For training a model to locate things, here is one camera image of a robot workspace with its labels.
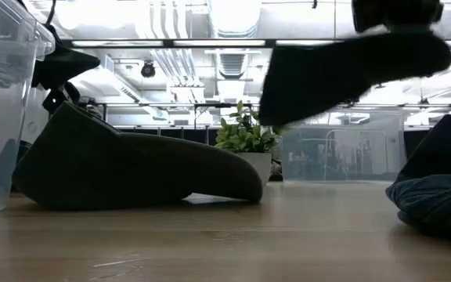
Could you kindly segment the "white plant pot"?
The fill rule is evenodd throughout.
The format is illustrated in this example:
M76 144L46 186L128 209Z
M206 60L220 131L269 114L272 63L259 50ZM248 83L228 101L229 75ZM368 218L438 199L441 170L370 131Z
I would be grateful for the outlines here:
M262 185L265 186L269 181L272 168L272 154L271 153L238 153L250 165L252 165L258 173Z

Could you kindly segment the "clear plastic storage bin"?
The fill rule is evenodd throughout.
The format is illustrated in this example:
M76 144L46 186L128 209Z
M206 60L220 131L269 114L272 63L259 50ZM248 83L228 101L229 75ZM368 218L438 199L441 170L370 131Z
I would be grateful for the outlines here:
M404 117L391 111L328 112L285 129L285 181L393 181L406 163Z
M0 0L0 210L9 199L34 67L55 45L17 0Z

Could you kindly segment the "black baseball cap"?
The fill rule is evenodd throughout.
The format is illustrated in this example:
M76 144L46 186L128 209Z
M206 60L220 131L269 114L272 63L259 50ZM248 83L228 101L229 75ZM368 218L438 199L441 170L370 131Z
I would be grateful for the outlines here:
M259 121L274 126L300 121L356 100L374 85L427 77L450 65L450 47L430 31L276 47L263 83Z

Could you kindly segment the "black overhead beam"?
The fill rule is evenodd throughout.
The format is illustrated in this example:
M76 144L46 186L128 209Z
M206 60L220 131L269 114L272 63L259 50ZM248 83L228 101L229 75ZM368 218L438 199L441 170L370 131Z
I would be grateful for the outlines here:
M331 39L63 39L72 49L272 49L276 46L317 46Z

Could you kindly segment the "dark charcoal baseball cap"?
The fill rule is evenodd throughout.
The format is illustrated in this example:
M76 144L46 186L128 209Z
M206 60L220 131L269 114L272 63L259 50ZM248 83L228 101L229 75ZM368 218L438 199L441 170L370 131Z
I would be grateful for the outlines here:
M451 175L451 114L444 116L420 141L396 180L429 175Z

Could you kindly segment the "silver ventilation duct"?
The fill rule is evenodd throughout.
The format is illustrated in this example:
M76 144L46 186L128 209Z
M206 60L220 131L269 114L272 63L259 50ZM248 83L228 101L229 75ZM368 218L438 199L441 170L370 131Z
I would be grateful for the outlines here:
M256 38L262 0L207 0L213 38Z

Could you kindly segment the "dark cloth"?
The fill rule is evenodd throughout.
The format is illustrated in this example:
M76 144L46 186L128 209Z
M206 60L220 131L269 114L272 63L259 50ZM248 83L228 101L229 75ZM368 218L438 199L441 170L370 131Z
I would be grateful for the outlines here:
M141 208L192 193L251 202L263 184L243 158L203 143L121 132L62 103L13 172L13 185L44 208Z

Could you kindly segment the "navy blue baseball cap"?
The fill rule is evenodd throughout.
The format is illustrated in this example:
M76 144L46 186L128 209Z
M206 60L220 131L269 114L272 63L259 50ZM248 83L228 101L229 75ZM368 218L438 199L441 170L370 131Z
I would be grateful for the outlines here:
M451 239L451 175L398 179L385 193L407 226Z

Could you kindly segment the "green leafy plant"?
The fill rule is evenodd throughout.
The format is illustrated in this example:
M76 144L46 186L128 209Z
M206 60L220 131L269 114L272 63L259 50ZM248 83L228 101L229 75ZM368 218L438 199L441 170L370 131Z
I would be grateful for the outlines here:
M279 145L283 127L260 125L258 112L245 106L242 100L229 117L235 123L229 123L225 118L221 118L215 147L241 154L271 153L272 149Z

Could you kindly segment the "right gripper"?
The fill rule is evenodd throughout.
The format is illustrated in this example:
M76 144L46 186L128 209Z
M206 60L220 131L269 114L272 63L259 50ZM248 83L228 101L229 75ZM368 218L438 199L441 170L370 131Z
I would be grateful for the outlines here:
M352 0L352 18L357 33L385 26L387 29L430 27L442 18L440 0Z

